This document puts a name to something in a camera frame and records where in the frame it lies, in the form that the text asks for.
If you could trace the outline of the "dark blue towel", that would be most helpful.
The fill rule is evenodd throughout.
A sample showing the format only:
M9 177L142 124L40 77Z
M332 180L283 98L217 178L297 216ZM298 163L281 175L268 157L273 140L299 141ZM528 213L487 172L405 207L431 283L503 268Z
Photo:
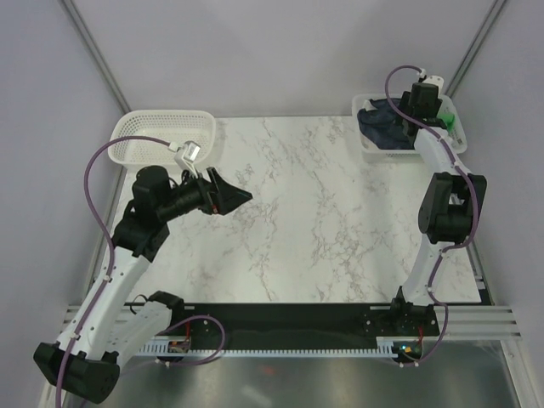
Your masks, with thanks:
M376 110L364 111L361 108L357 113L361 133L379 150L413 150L401 127L395 122L397 114L388 101L371 100Z

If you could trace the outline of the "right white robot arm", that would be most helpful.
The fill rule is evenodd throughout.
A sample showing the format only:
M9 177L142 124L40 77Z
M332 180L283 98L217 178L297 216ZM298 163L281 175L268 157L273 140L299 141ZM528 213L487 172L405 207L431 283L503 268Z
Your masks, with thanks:
M462 164L439 118L439 86L420 80L403 93L396 122L432 172L417 215L422 234L412 271L391 303L388 323L399 335L437 335L434 284L444 255L468 246L479 224L487 180Z

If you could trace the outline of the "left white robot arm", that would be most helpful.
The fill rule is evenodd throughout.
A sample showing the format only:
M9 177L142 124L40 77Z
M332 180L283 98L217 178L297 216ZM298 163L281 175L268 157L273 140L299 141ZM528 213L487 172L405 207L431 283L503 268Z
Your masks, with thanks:
M63 392L95 404L112 392L124 366L160 333L179 334L186 315L175 308L182 299L156 292L123 327L114 327L135 284L153 263L169 236L168 223L194 210L227 215L252 194L226 182L213 167L208 176L189 176L173 186L164 167L140 169L133 198L121 221L108 235L106 269L99 274L82 306L54 343L40 343L33 355L38 368L55 386L55 404Z

